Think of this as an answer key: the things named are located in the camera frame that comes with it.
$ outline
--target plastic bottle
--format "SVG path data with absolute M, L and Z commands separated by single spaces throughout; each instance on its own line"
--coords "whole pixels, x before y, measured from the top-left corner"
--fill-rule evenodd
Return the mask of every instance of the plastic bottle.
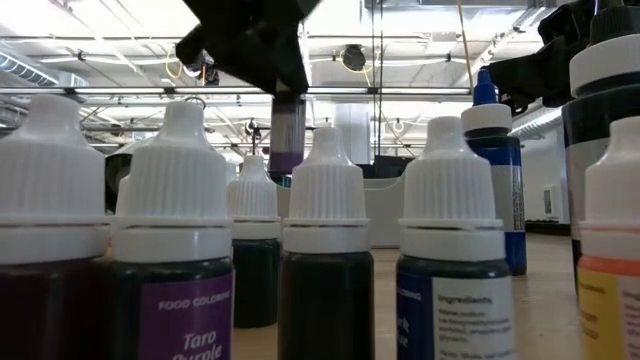
M 108 239 L 104 156 L 80 131 L 79 106 L 35 95 L 0 141 L 0 357 L 104 359 Z
M 516 359 L 513 295 L 491 168 L 457 117 L 427 125 L 405 172 L 398 359 Z
M 282 233 L 278 319 L 280 360 L 371 360 L 373 258 L 362 170 L 344 153 L 340 131 L 314 132 L 293 172 Z
M 520 140 L 509 136 L 511 109 L 499 104 L 489 71 L 478 73 L 473 107 L 462 113 L 467 144 L 489 160 L 496 214 L 504 222 L 507 263 L 514 276 L 527 273 L 527 242 L 524 229 L 522 158 Z
M 633 359 L 640 317 L 640 117 L 611 124 L 586 173 L 578 265 L 584 359 Z
M 278 320 L 280 218 L 276 184 L 260 155 L 247 156 L 229 184 L 236 270 L 234 326 L 255 328 Z
M 110 359 L 228 360 L 227 165 L 200 107 L 170 103 L 158 135 L 133 155 L 113 234 Z
M 605 153 L 609 125 L 640 115 L 640 35 L 634 34 L 639 18 L 640 8 L 633 6 L 599 12 L 591 21 L 590 46 L 570 63 L 576 99 L 562 108 L 562 118 L 574 270 L 582 255 L 578 226 L 585 218 L 585 170 Z

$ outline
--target wooden table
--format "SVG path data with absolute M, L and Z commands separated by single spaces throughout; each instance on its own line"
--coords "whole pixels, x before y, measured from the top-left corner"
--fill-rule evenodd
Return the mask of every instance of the wooden table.
M 529 234 L 529 273 L 514 279 L 519 360 L 578 360 L 580 322 L 569 238 Z M 395 359 L 395 261 L 398 250 L 373 250 L 376 359 Z M 277 326 L 235 330 L 234 360 L 275 360 Z

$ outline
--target industrial ceiling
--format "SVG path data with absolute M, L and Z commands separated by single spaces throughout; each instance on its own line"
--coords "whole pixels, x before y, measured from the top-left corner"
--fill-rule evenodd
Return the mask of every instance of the industrial ceiling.
M 0 0 L 0 4 L 0 102 L 4 103 L 0 122 L 4 126 L 18 126 L 21 112 L 17 108 L 24 108 L 28 102 L 28 96 L 20 94 L 19 89 L 12 92 L 7 88 L 56 86 L 47 83 L 48 76 L 64 78 L 64 86 L 202 85 L 175 58 L 176 42 L 198 22 L 181 0 Z M 456 0 L 387 0 L 372 9 L 361 0 L 324 0 L 300 31 L 312 89 L 366 89 L 372 82 L 379 88 L 468 88 L 467 53 L 457 5 Z M 462 0 L 461 5 L 469 65 L 475 74 L 489 62 L 537 51 L 542 46 L 537 24 L 557 4 L 541 0 Z M 384 6 L 382 19 L 378 6 Z M 360 46 L 367 70 L 353 72 L 344 66 L 340 59 L 347 45 Z M 7 57 L 37 71 L 25 80 L 26 70 L 19 73 Z M 39 83 L 34 83 L 36 75 L 40 76 Z M 220 86 L 249 85 L 220 74 Z M 246 92 L 239 89 L 235 94 L 229 91 L 200 96 L 208 105 L 206 125 L 215 130 L 210 134 L 212 143 L 220 147 L 246 144 L 249 139 L 244 127 L 248 121 L 269 124 L 270 96 Z M 423 143 L 424 125 L 429 119 L 460 115 L 470 106 L 470 98 L 465 95 L 468 92 L 416 92 L 382 97 L 382 112 L 390 125 L 383 129 L 383 143 Z M 162 122 L 162 105 L 171 97 L 184 98 L 84 94 L 87 137 L 96 144 L 122 144 L 151 136 Z M 369 103 L 373 113 L 370 96 L 329 91 L 309 95 L 307 122 L 331 122 L 336 104 L 346 102 Z M 149 127 L 149 131 L 105 132 L 118 125 L 142 130 Z M 240 152 L 247 151 L 244 147 L 239 147 Z M 386 151 L 408 154 L 402 147 L 388 146 Z M 235 153 L 226 155 L 237 160 L 237 153 L 236 148 Z

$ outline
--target ceiling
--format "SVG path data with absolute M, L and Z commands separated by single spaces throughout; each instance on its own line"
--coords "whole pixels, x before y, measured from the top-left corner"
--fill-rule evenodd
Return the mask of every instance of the ceiling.
M 381 18 L 379 9 L 371 11 L 371 6 L 360 0 L 324 0 L 301 31 L 311 86 L 367 87 L 375 81 L 379 87 L 468 87 L 467 55 L 456 1 L 422 3 L 427 5 L 418 0 L 387 0 Z M 462 1 L 468 58 L 474 72 L 488 62 L 527 55 L 542 46 L 536 24 L 548 10 L 527 10 L 530 3 L 536 1 Z M 0 0 L 0 6 L 0 50 L 24 56 L 25 62 L 44 73 L 72 73 L 91 87 L 201 85 L 199 79 L 181 71 L 173 54 L 175 43 L 198 23 L 181 0 L 73 0 L 64 4 L 61 0 Z M 513 31 L 514 25 L 519 26 L 519 32 Z M 373 40 L 372 31 L 377 35 Z M 361 45 L 368 60 L 366 67 L 375 65 L 376 69 L 366 74 L 346 69 L 339 56 L 348 44 Z M 79 54 L 85 61 L 78 60 Z M 381 61 L 374 64 L 376 58 Z M 0 74 L 0 86 L 33 86 L 13 75 Z M 221 74 L 220 85 L 248 86 L 226 74 Z M 7 96 L 0 100 L 13 105 L 27 100 L 24 96 Z M 268 95 L 203 98 L 210 103 L 205 117 L 207 126 L 215 130 L 210 134 L 213 143 L 245 142 L 241 135 L 248 119 L 269 124 Z M 114 105 L 118 99 L 138 104 Z M 162 122 L 162 104 L 167 100 L 158 96 L 87 96 L 83 115 L 90 116 L 85 124 L 157 127 Z M 109 101 L 109 106 L 98 106 Z M 367 96 L 309 96 L 307 122 L 331 122 L 336 104 L 344 102 L 368 103 L 373 113 L 373 101 Z M 383 142 L 424 143 L 424 125 L 429 119 L 460 115 L 469 106 L 470 99 L 465 96 L 383 97 L 382 112 L 390 124 L 403 125 L 400 139 L 386 126 Z M 140 138 L 153 132 L 122 136 L 87 133 L 92 141 L 106 143 L 129 142 L 134 134 Z M 407 153 L 404 149 L 386 151 Z M 232 152 L 227 155 L 237 156 Z

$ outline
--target white wall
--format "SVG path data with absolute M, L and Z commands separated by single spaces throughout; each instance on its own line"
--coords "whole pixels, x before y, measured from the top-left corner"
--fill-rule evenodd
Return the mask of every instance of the white wall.
M 527 220 L 557 220 L 569 223 L 564 132 L 562 127 L 543 134 L 544 139 L 526 140 L 522 149 L 524 212 Z M 552 190 L 553 215 L 546 215 L 544 190 Z

